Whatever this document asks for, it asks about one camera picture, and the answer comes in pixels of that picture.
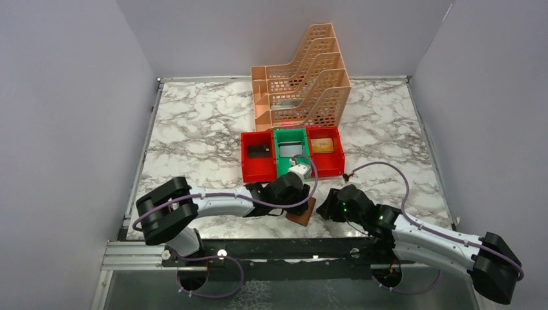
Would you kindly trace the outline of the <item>red bin with black card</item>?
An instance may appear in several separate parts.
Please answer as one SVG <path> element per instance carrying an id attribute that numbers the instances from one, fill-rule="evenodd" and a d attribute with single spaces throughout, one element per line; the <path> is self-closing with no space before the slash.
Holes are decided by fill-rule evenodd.
<path id="1" fill-rule="evenodd" d="M 244 183 L 269 182 L 277 177 L 277 164 L 274 151 L 272 131 L 243 132 L 241 142 L 241 169 Z M 271 147 L 271 156 L 268 158 L 248 158 L 248 145 L 266 144 Z"/>

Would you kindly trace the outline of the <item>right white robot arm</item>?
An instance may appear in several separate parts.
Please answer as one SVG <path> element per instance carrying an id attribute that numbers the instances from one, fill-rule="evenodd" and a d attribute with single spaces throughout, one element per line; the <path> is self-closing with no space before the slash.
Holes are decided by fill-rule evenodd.
<path id="1" fill-rule="evenodd" d="M 408 260 L 470 280 L 477 293 L 498 304 L 511 303 L 522 266 L 505 240 L 493 232 L 463 234 L 405 216 L 401 209 L 374 203 L 355 185 L 331 189 L 317 208 L 325 220 L 360 225 L 377 242 L 383 263 Z"/>

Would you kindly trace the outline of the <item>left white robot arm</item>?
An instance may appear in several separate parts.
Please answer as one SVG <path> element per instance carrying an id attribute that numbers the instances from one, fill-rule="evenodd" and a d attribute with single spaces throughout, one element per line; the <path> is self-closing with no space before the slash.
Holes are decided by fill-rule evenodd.
<path id="1" fill-rule="evenodd" d="M 301 215 L 314 191 L 296 172 L 288 172 L 266 185 L 249 183 L 222 191 L 193 188 L 185 177 L 175 177 L 138 199 L 138 218 L 132 227 L 143 233 L 146 245 L 164 243 L 184 263 L 195 265 L 203 257 L 203 248 L 198 231 L 189 226 L 194 219 L 259 217 L 273 209 Z"/>

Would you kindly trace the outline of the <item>brown leather card holder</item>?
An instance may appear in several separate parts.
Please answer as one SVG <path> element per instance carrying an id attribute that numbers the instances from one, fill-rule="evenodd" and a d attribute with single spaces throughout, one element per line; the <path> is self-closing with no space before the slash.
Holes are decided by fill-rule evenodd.
<path id="1" fill-rule="evenodd" d="M 312 212 L 314 210 L 316 199 L 310 198 L 308 202 L 304 205 L 305 209 L 302 214 L 293 214 L 293 213 L 286 213 L 286 219 L 296 223 L 298 225 L 301 225 L 303 227 L 306 227 L 309 223 L 309 220 L 312 216 Z"/>

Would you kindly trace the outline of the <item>peach plastic file organizer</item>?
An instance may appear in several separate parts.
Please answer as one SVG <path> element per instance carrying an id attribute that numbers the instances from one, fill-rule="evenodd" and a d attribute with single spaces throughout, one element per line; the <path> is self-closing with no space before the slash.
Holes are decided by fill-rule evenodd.
<path id="1" fill-rule="evenodd" d="M 331 23 L 311 25 L 293 60 L 251 67 L 255 130 L 336 127 L 351 91 Z"/>

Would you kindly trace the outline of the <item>red bin with gold card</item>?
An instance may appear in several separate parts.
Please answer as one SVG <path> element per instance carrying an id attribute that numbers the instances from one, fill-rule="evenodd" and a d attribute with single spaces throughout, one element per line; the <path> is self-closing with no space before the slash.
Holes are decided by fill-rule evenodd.
<path id="1" fill-rule="evenodd" d="M 311 158 L 317 166 L 320 178 L 341 176 L 345 168 L 345 155 L 337 127 L 306 127 Z M 335 150 L 332 153 L 313 153 L 310 140 L 313 138 L 331 138 Z"/>

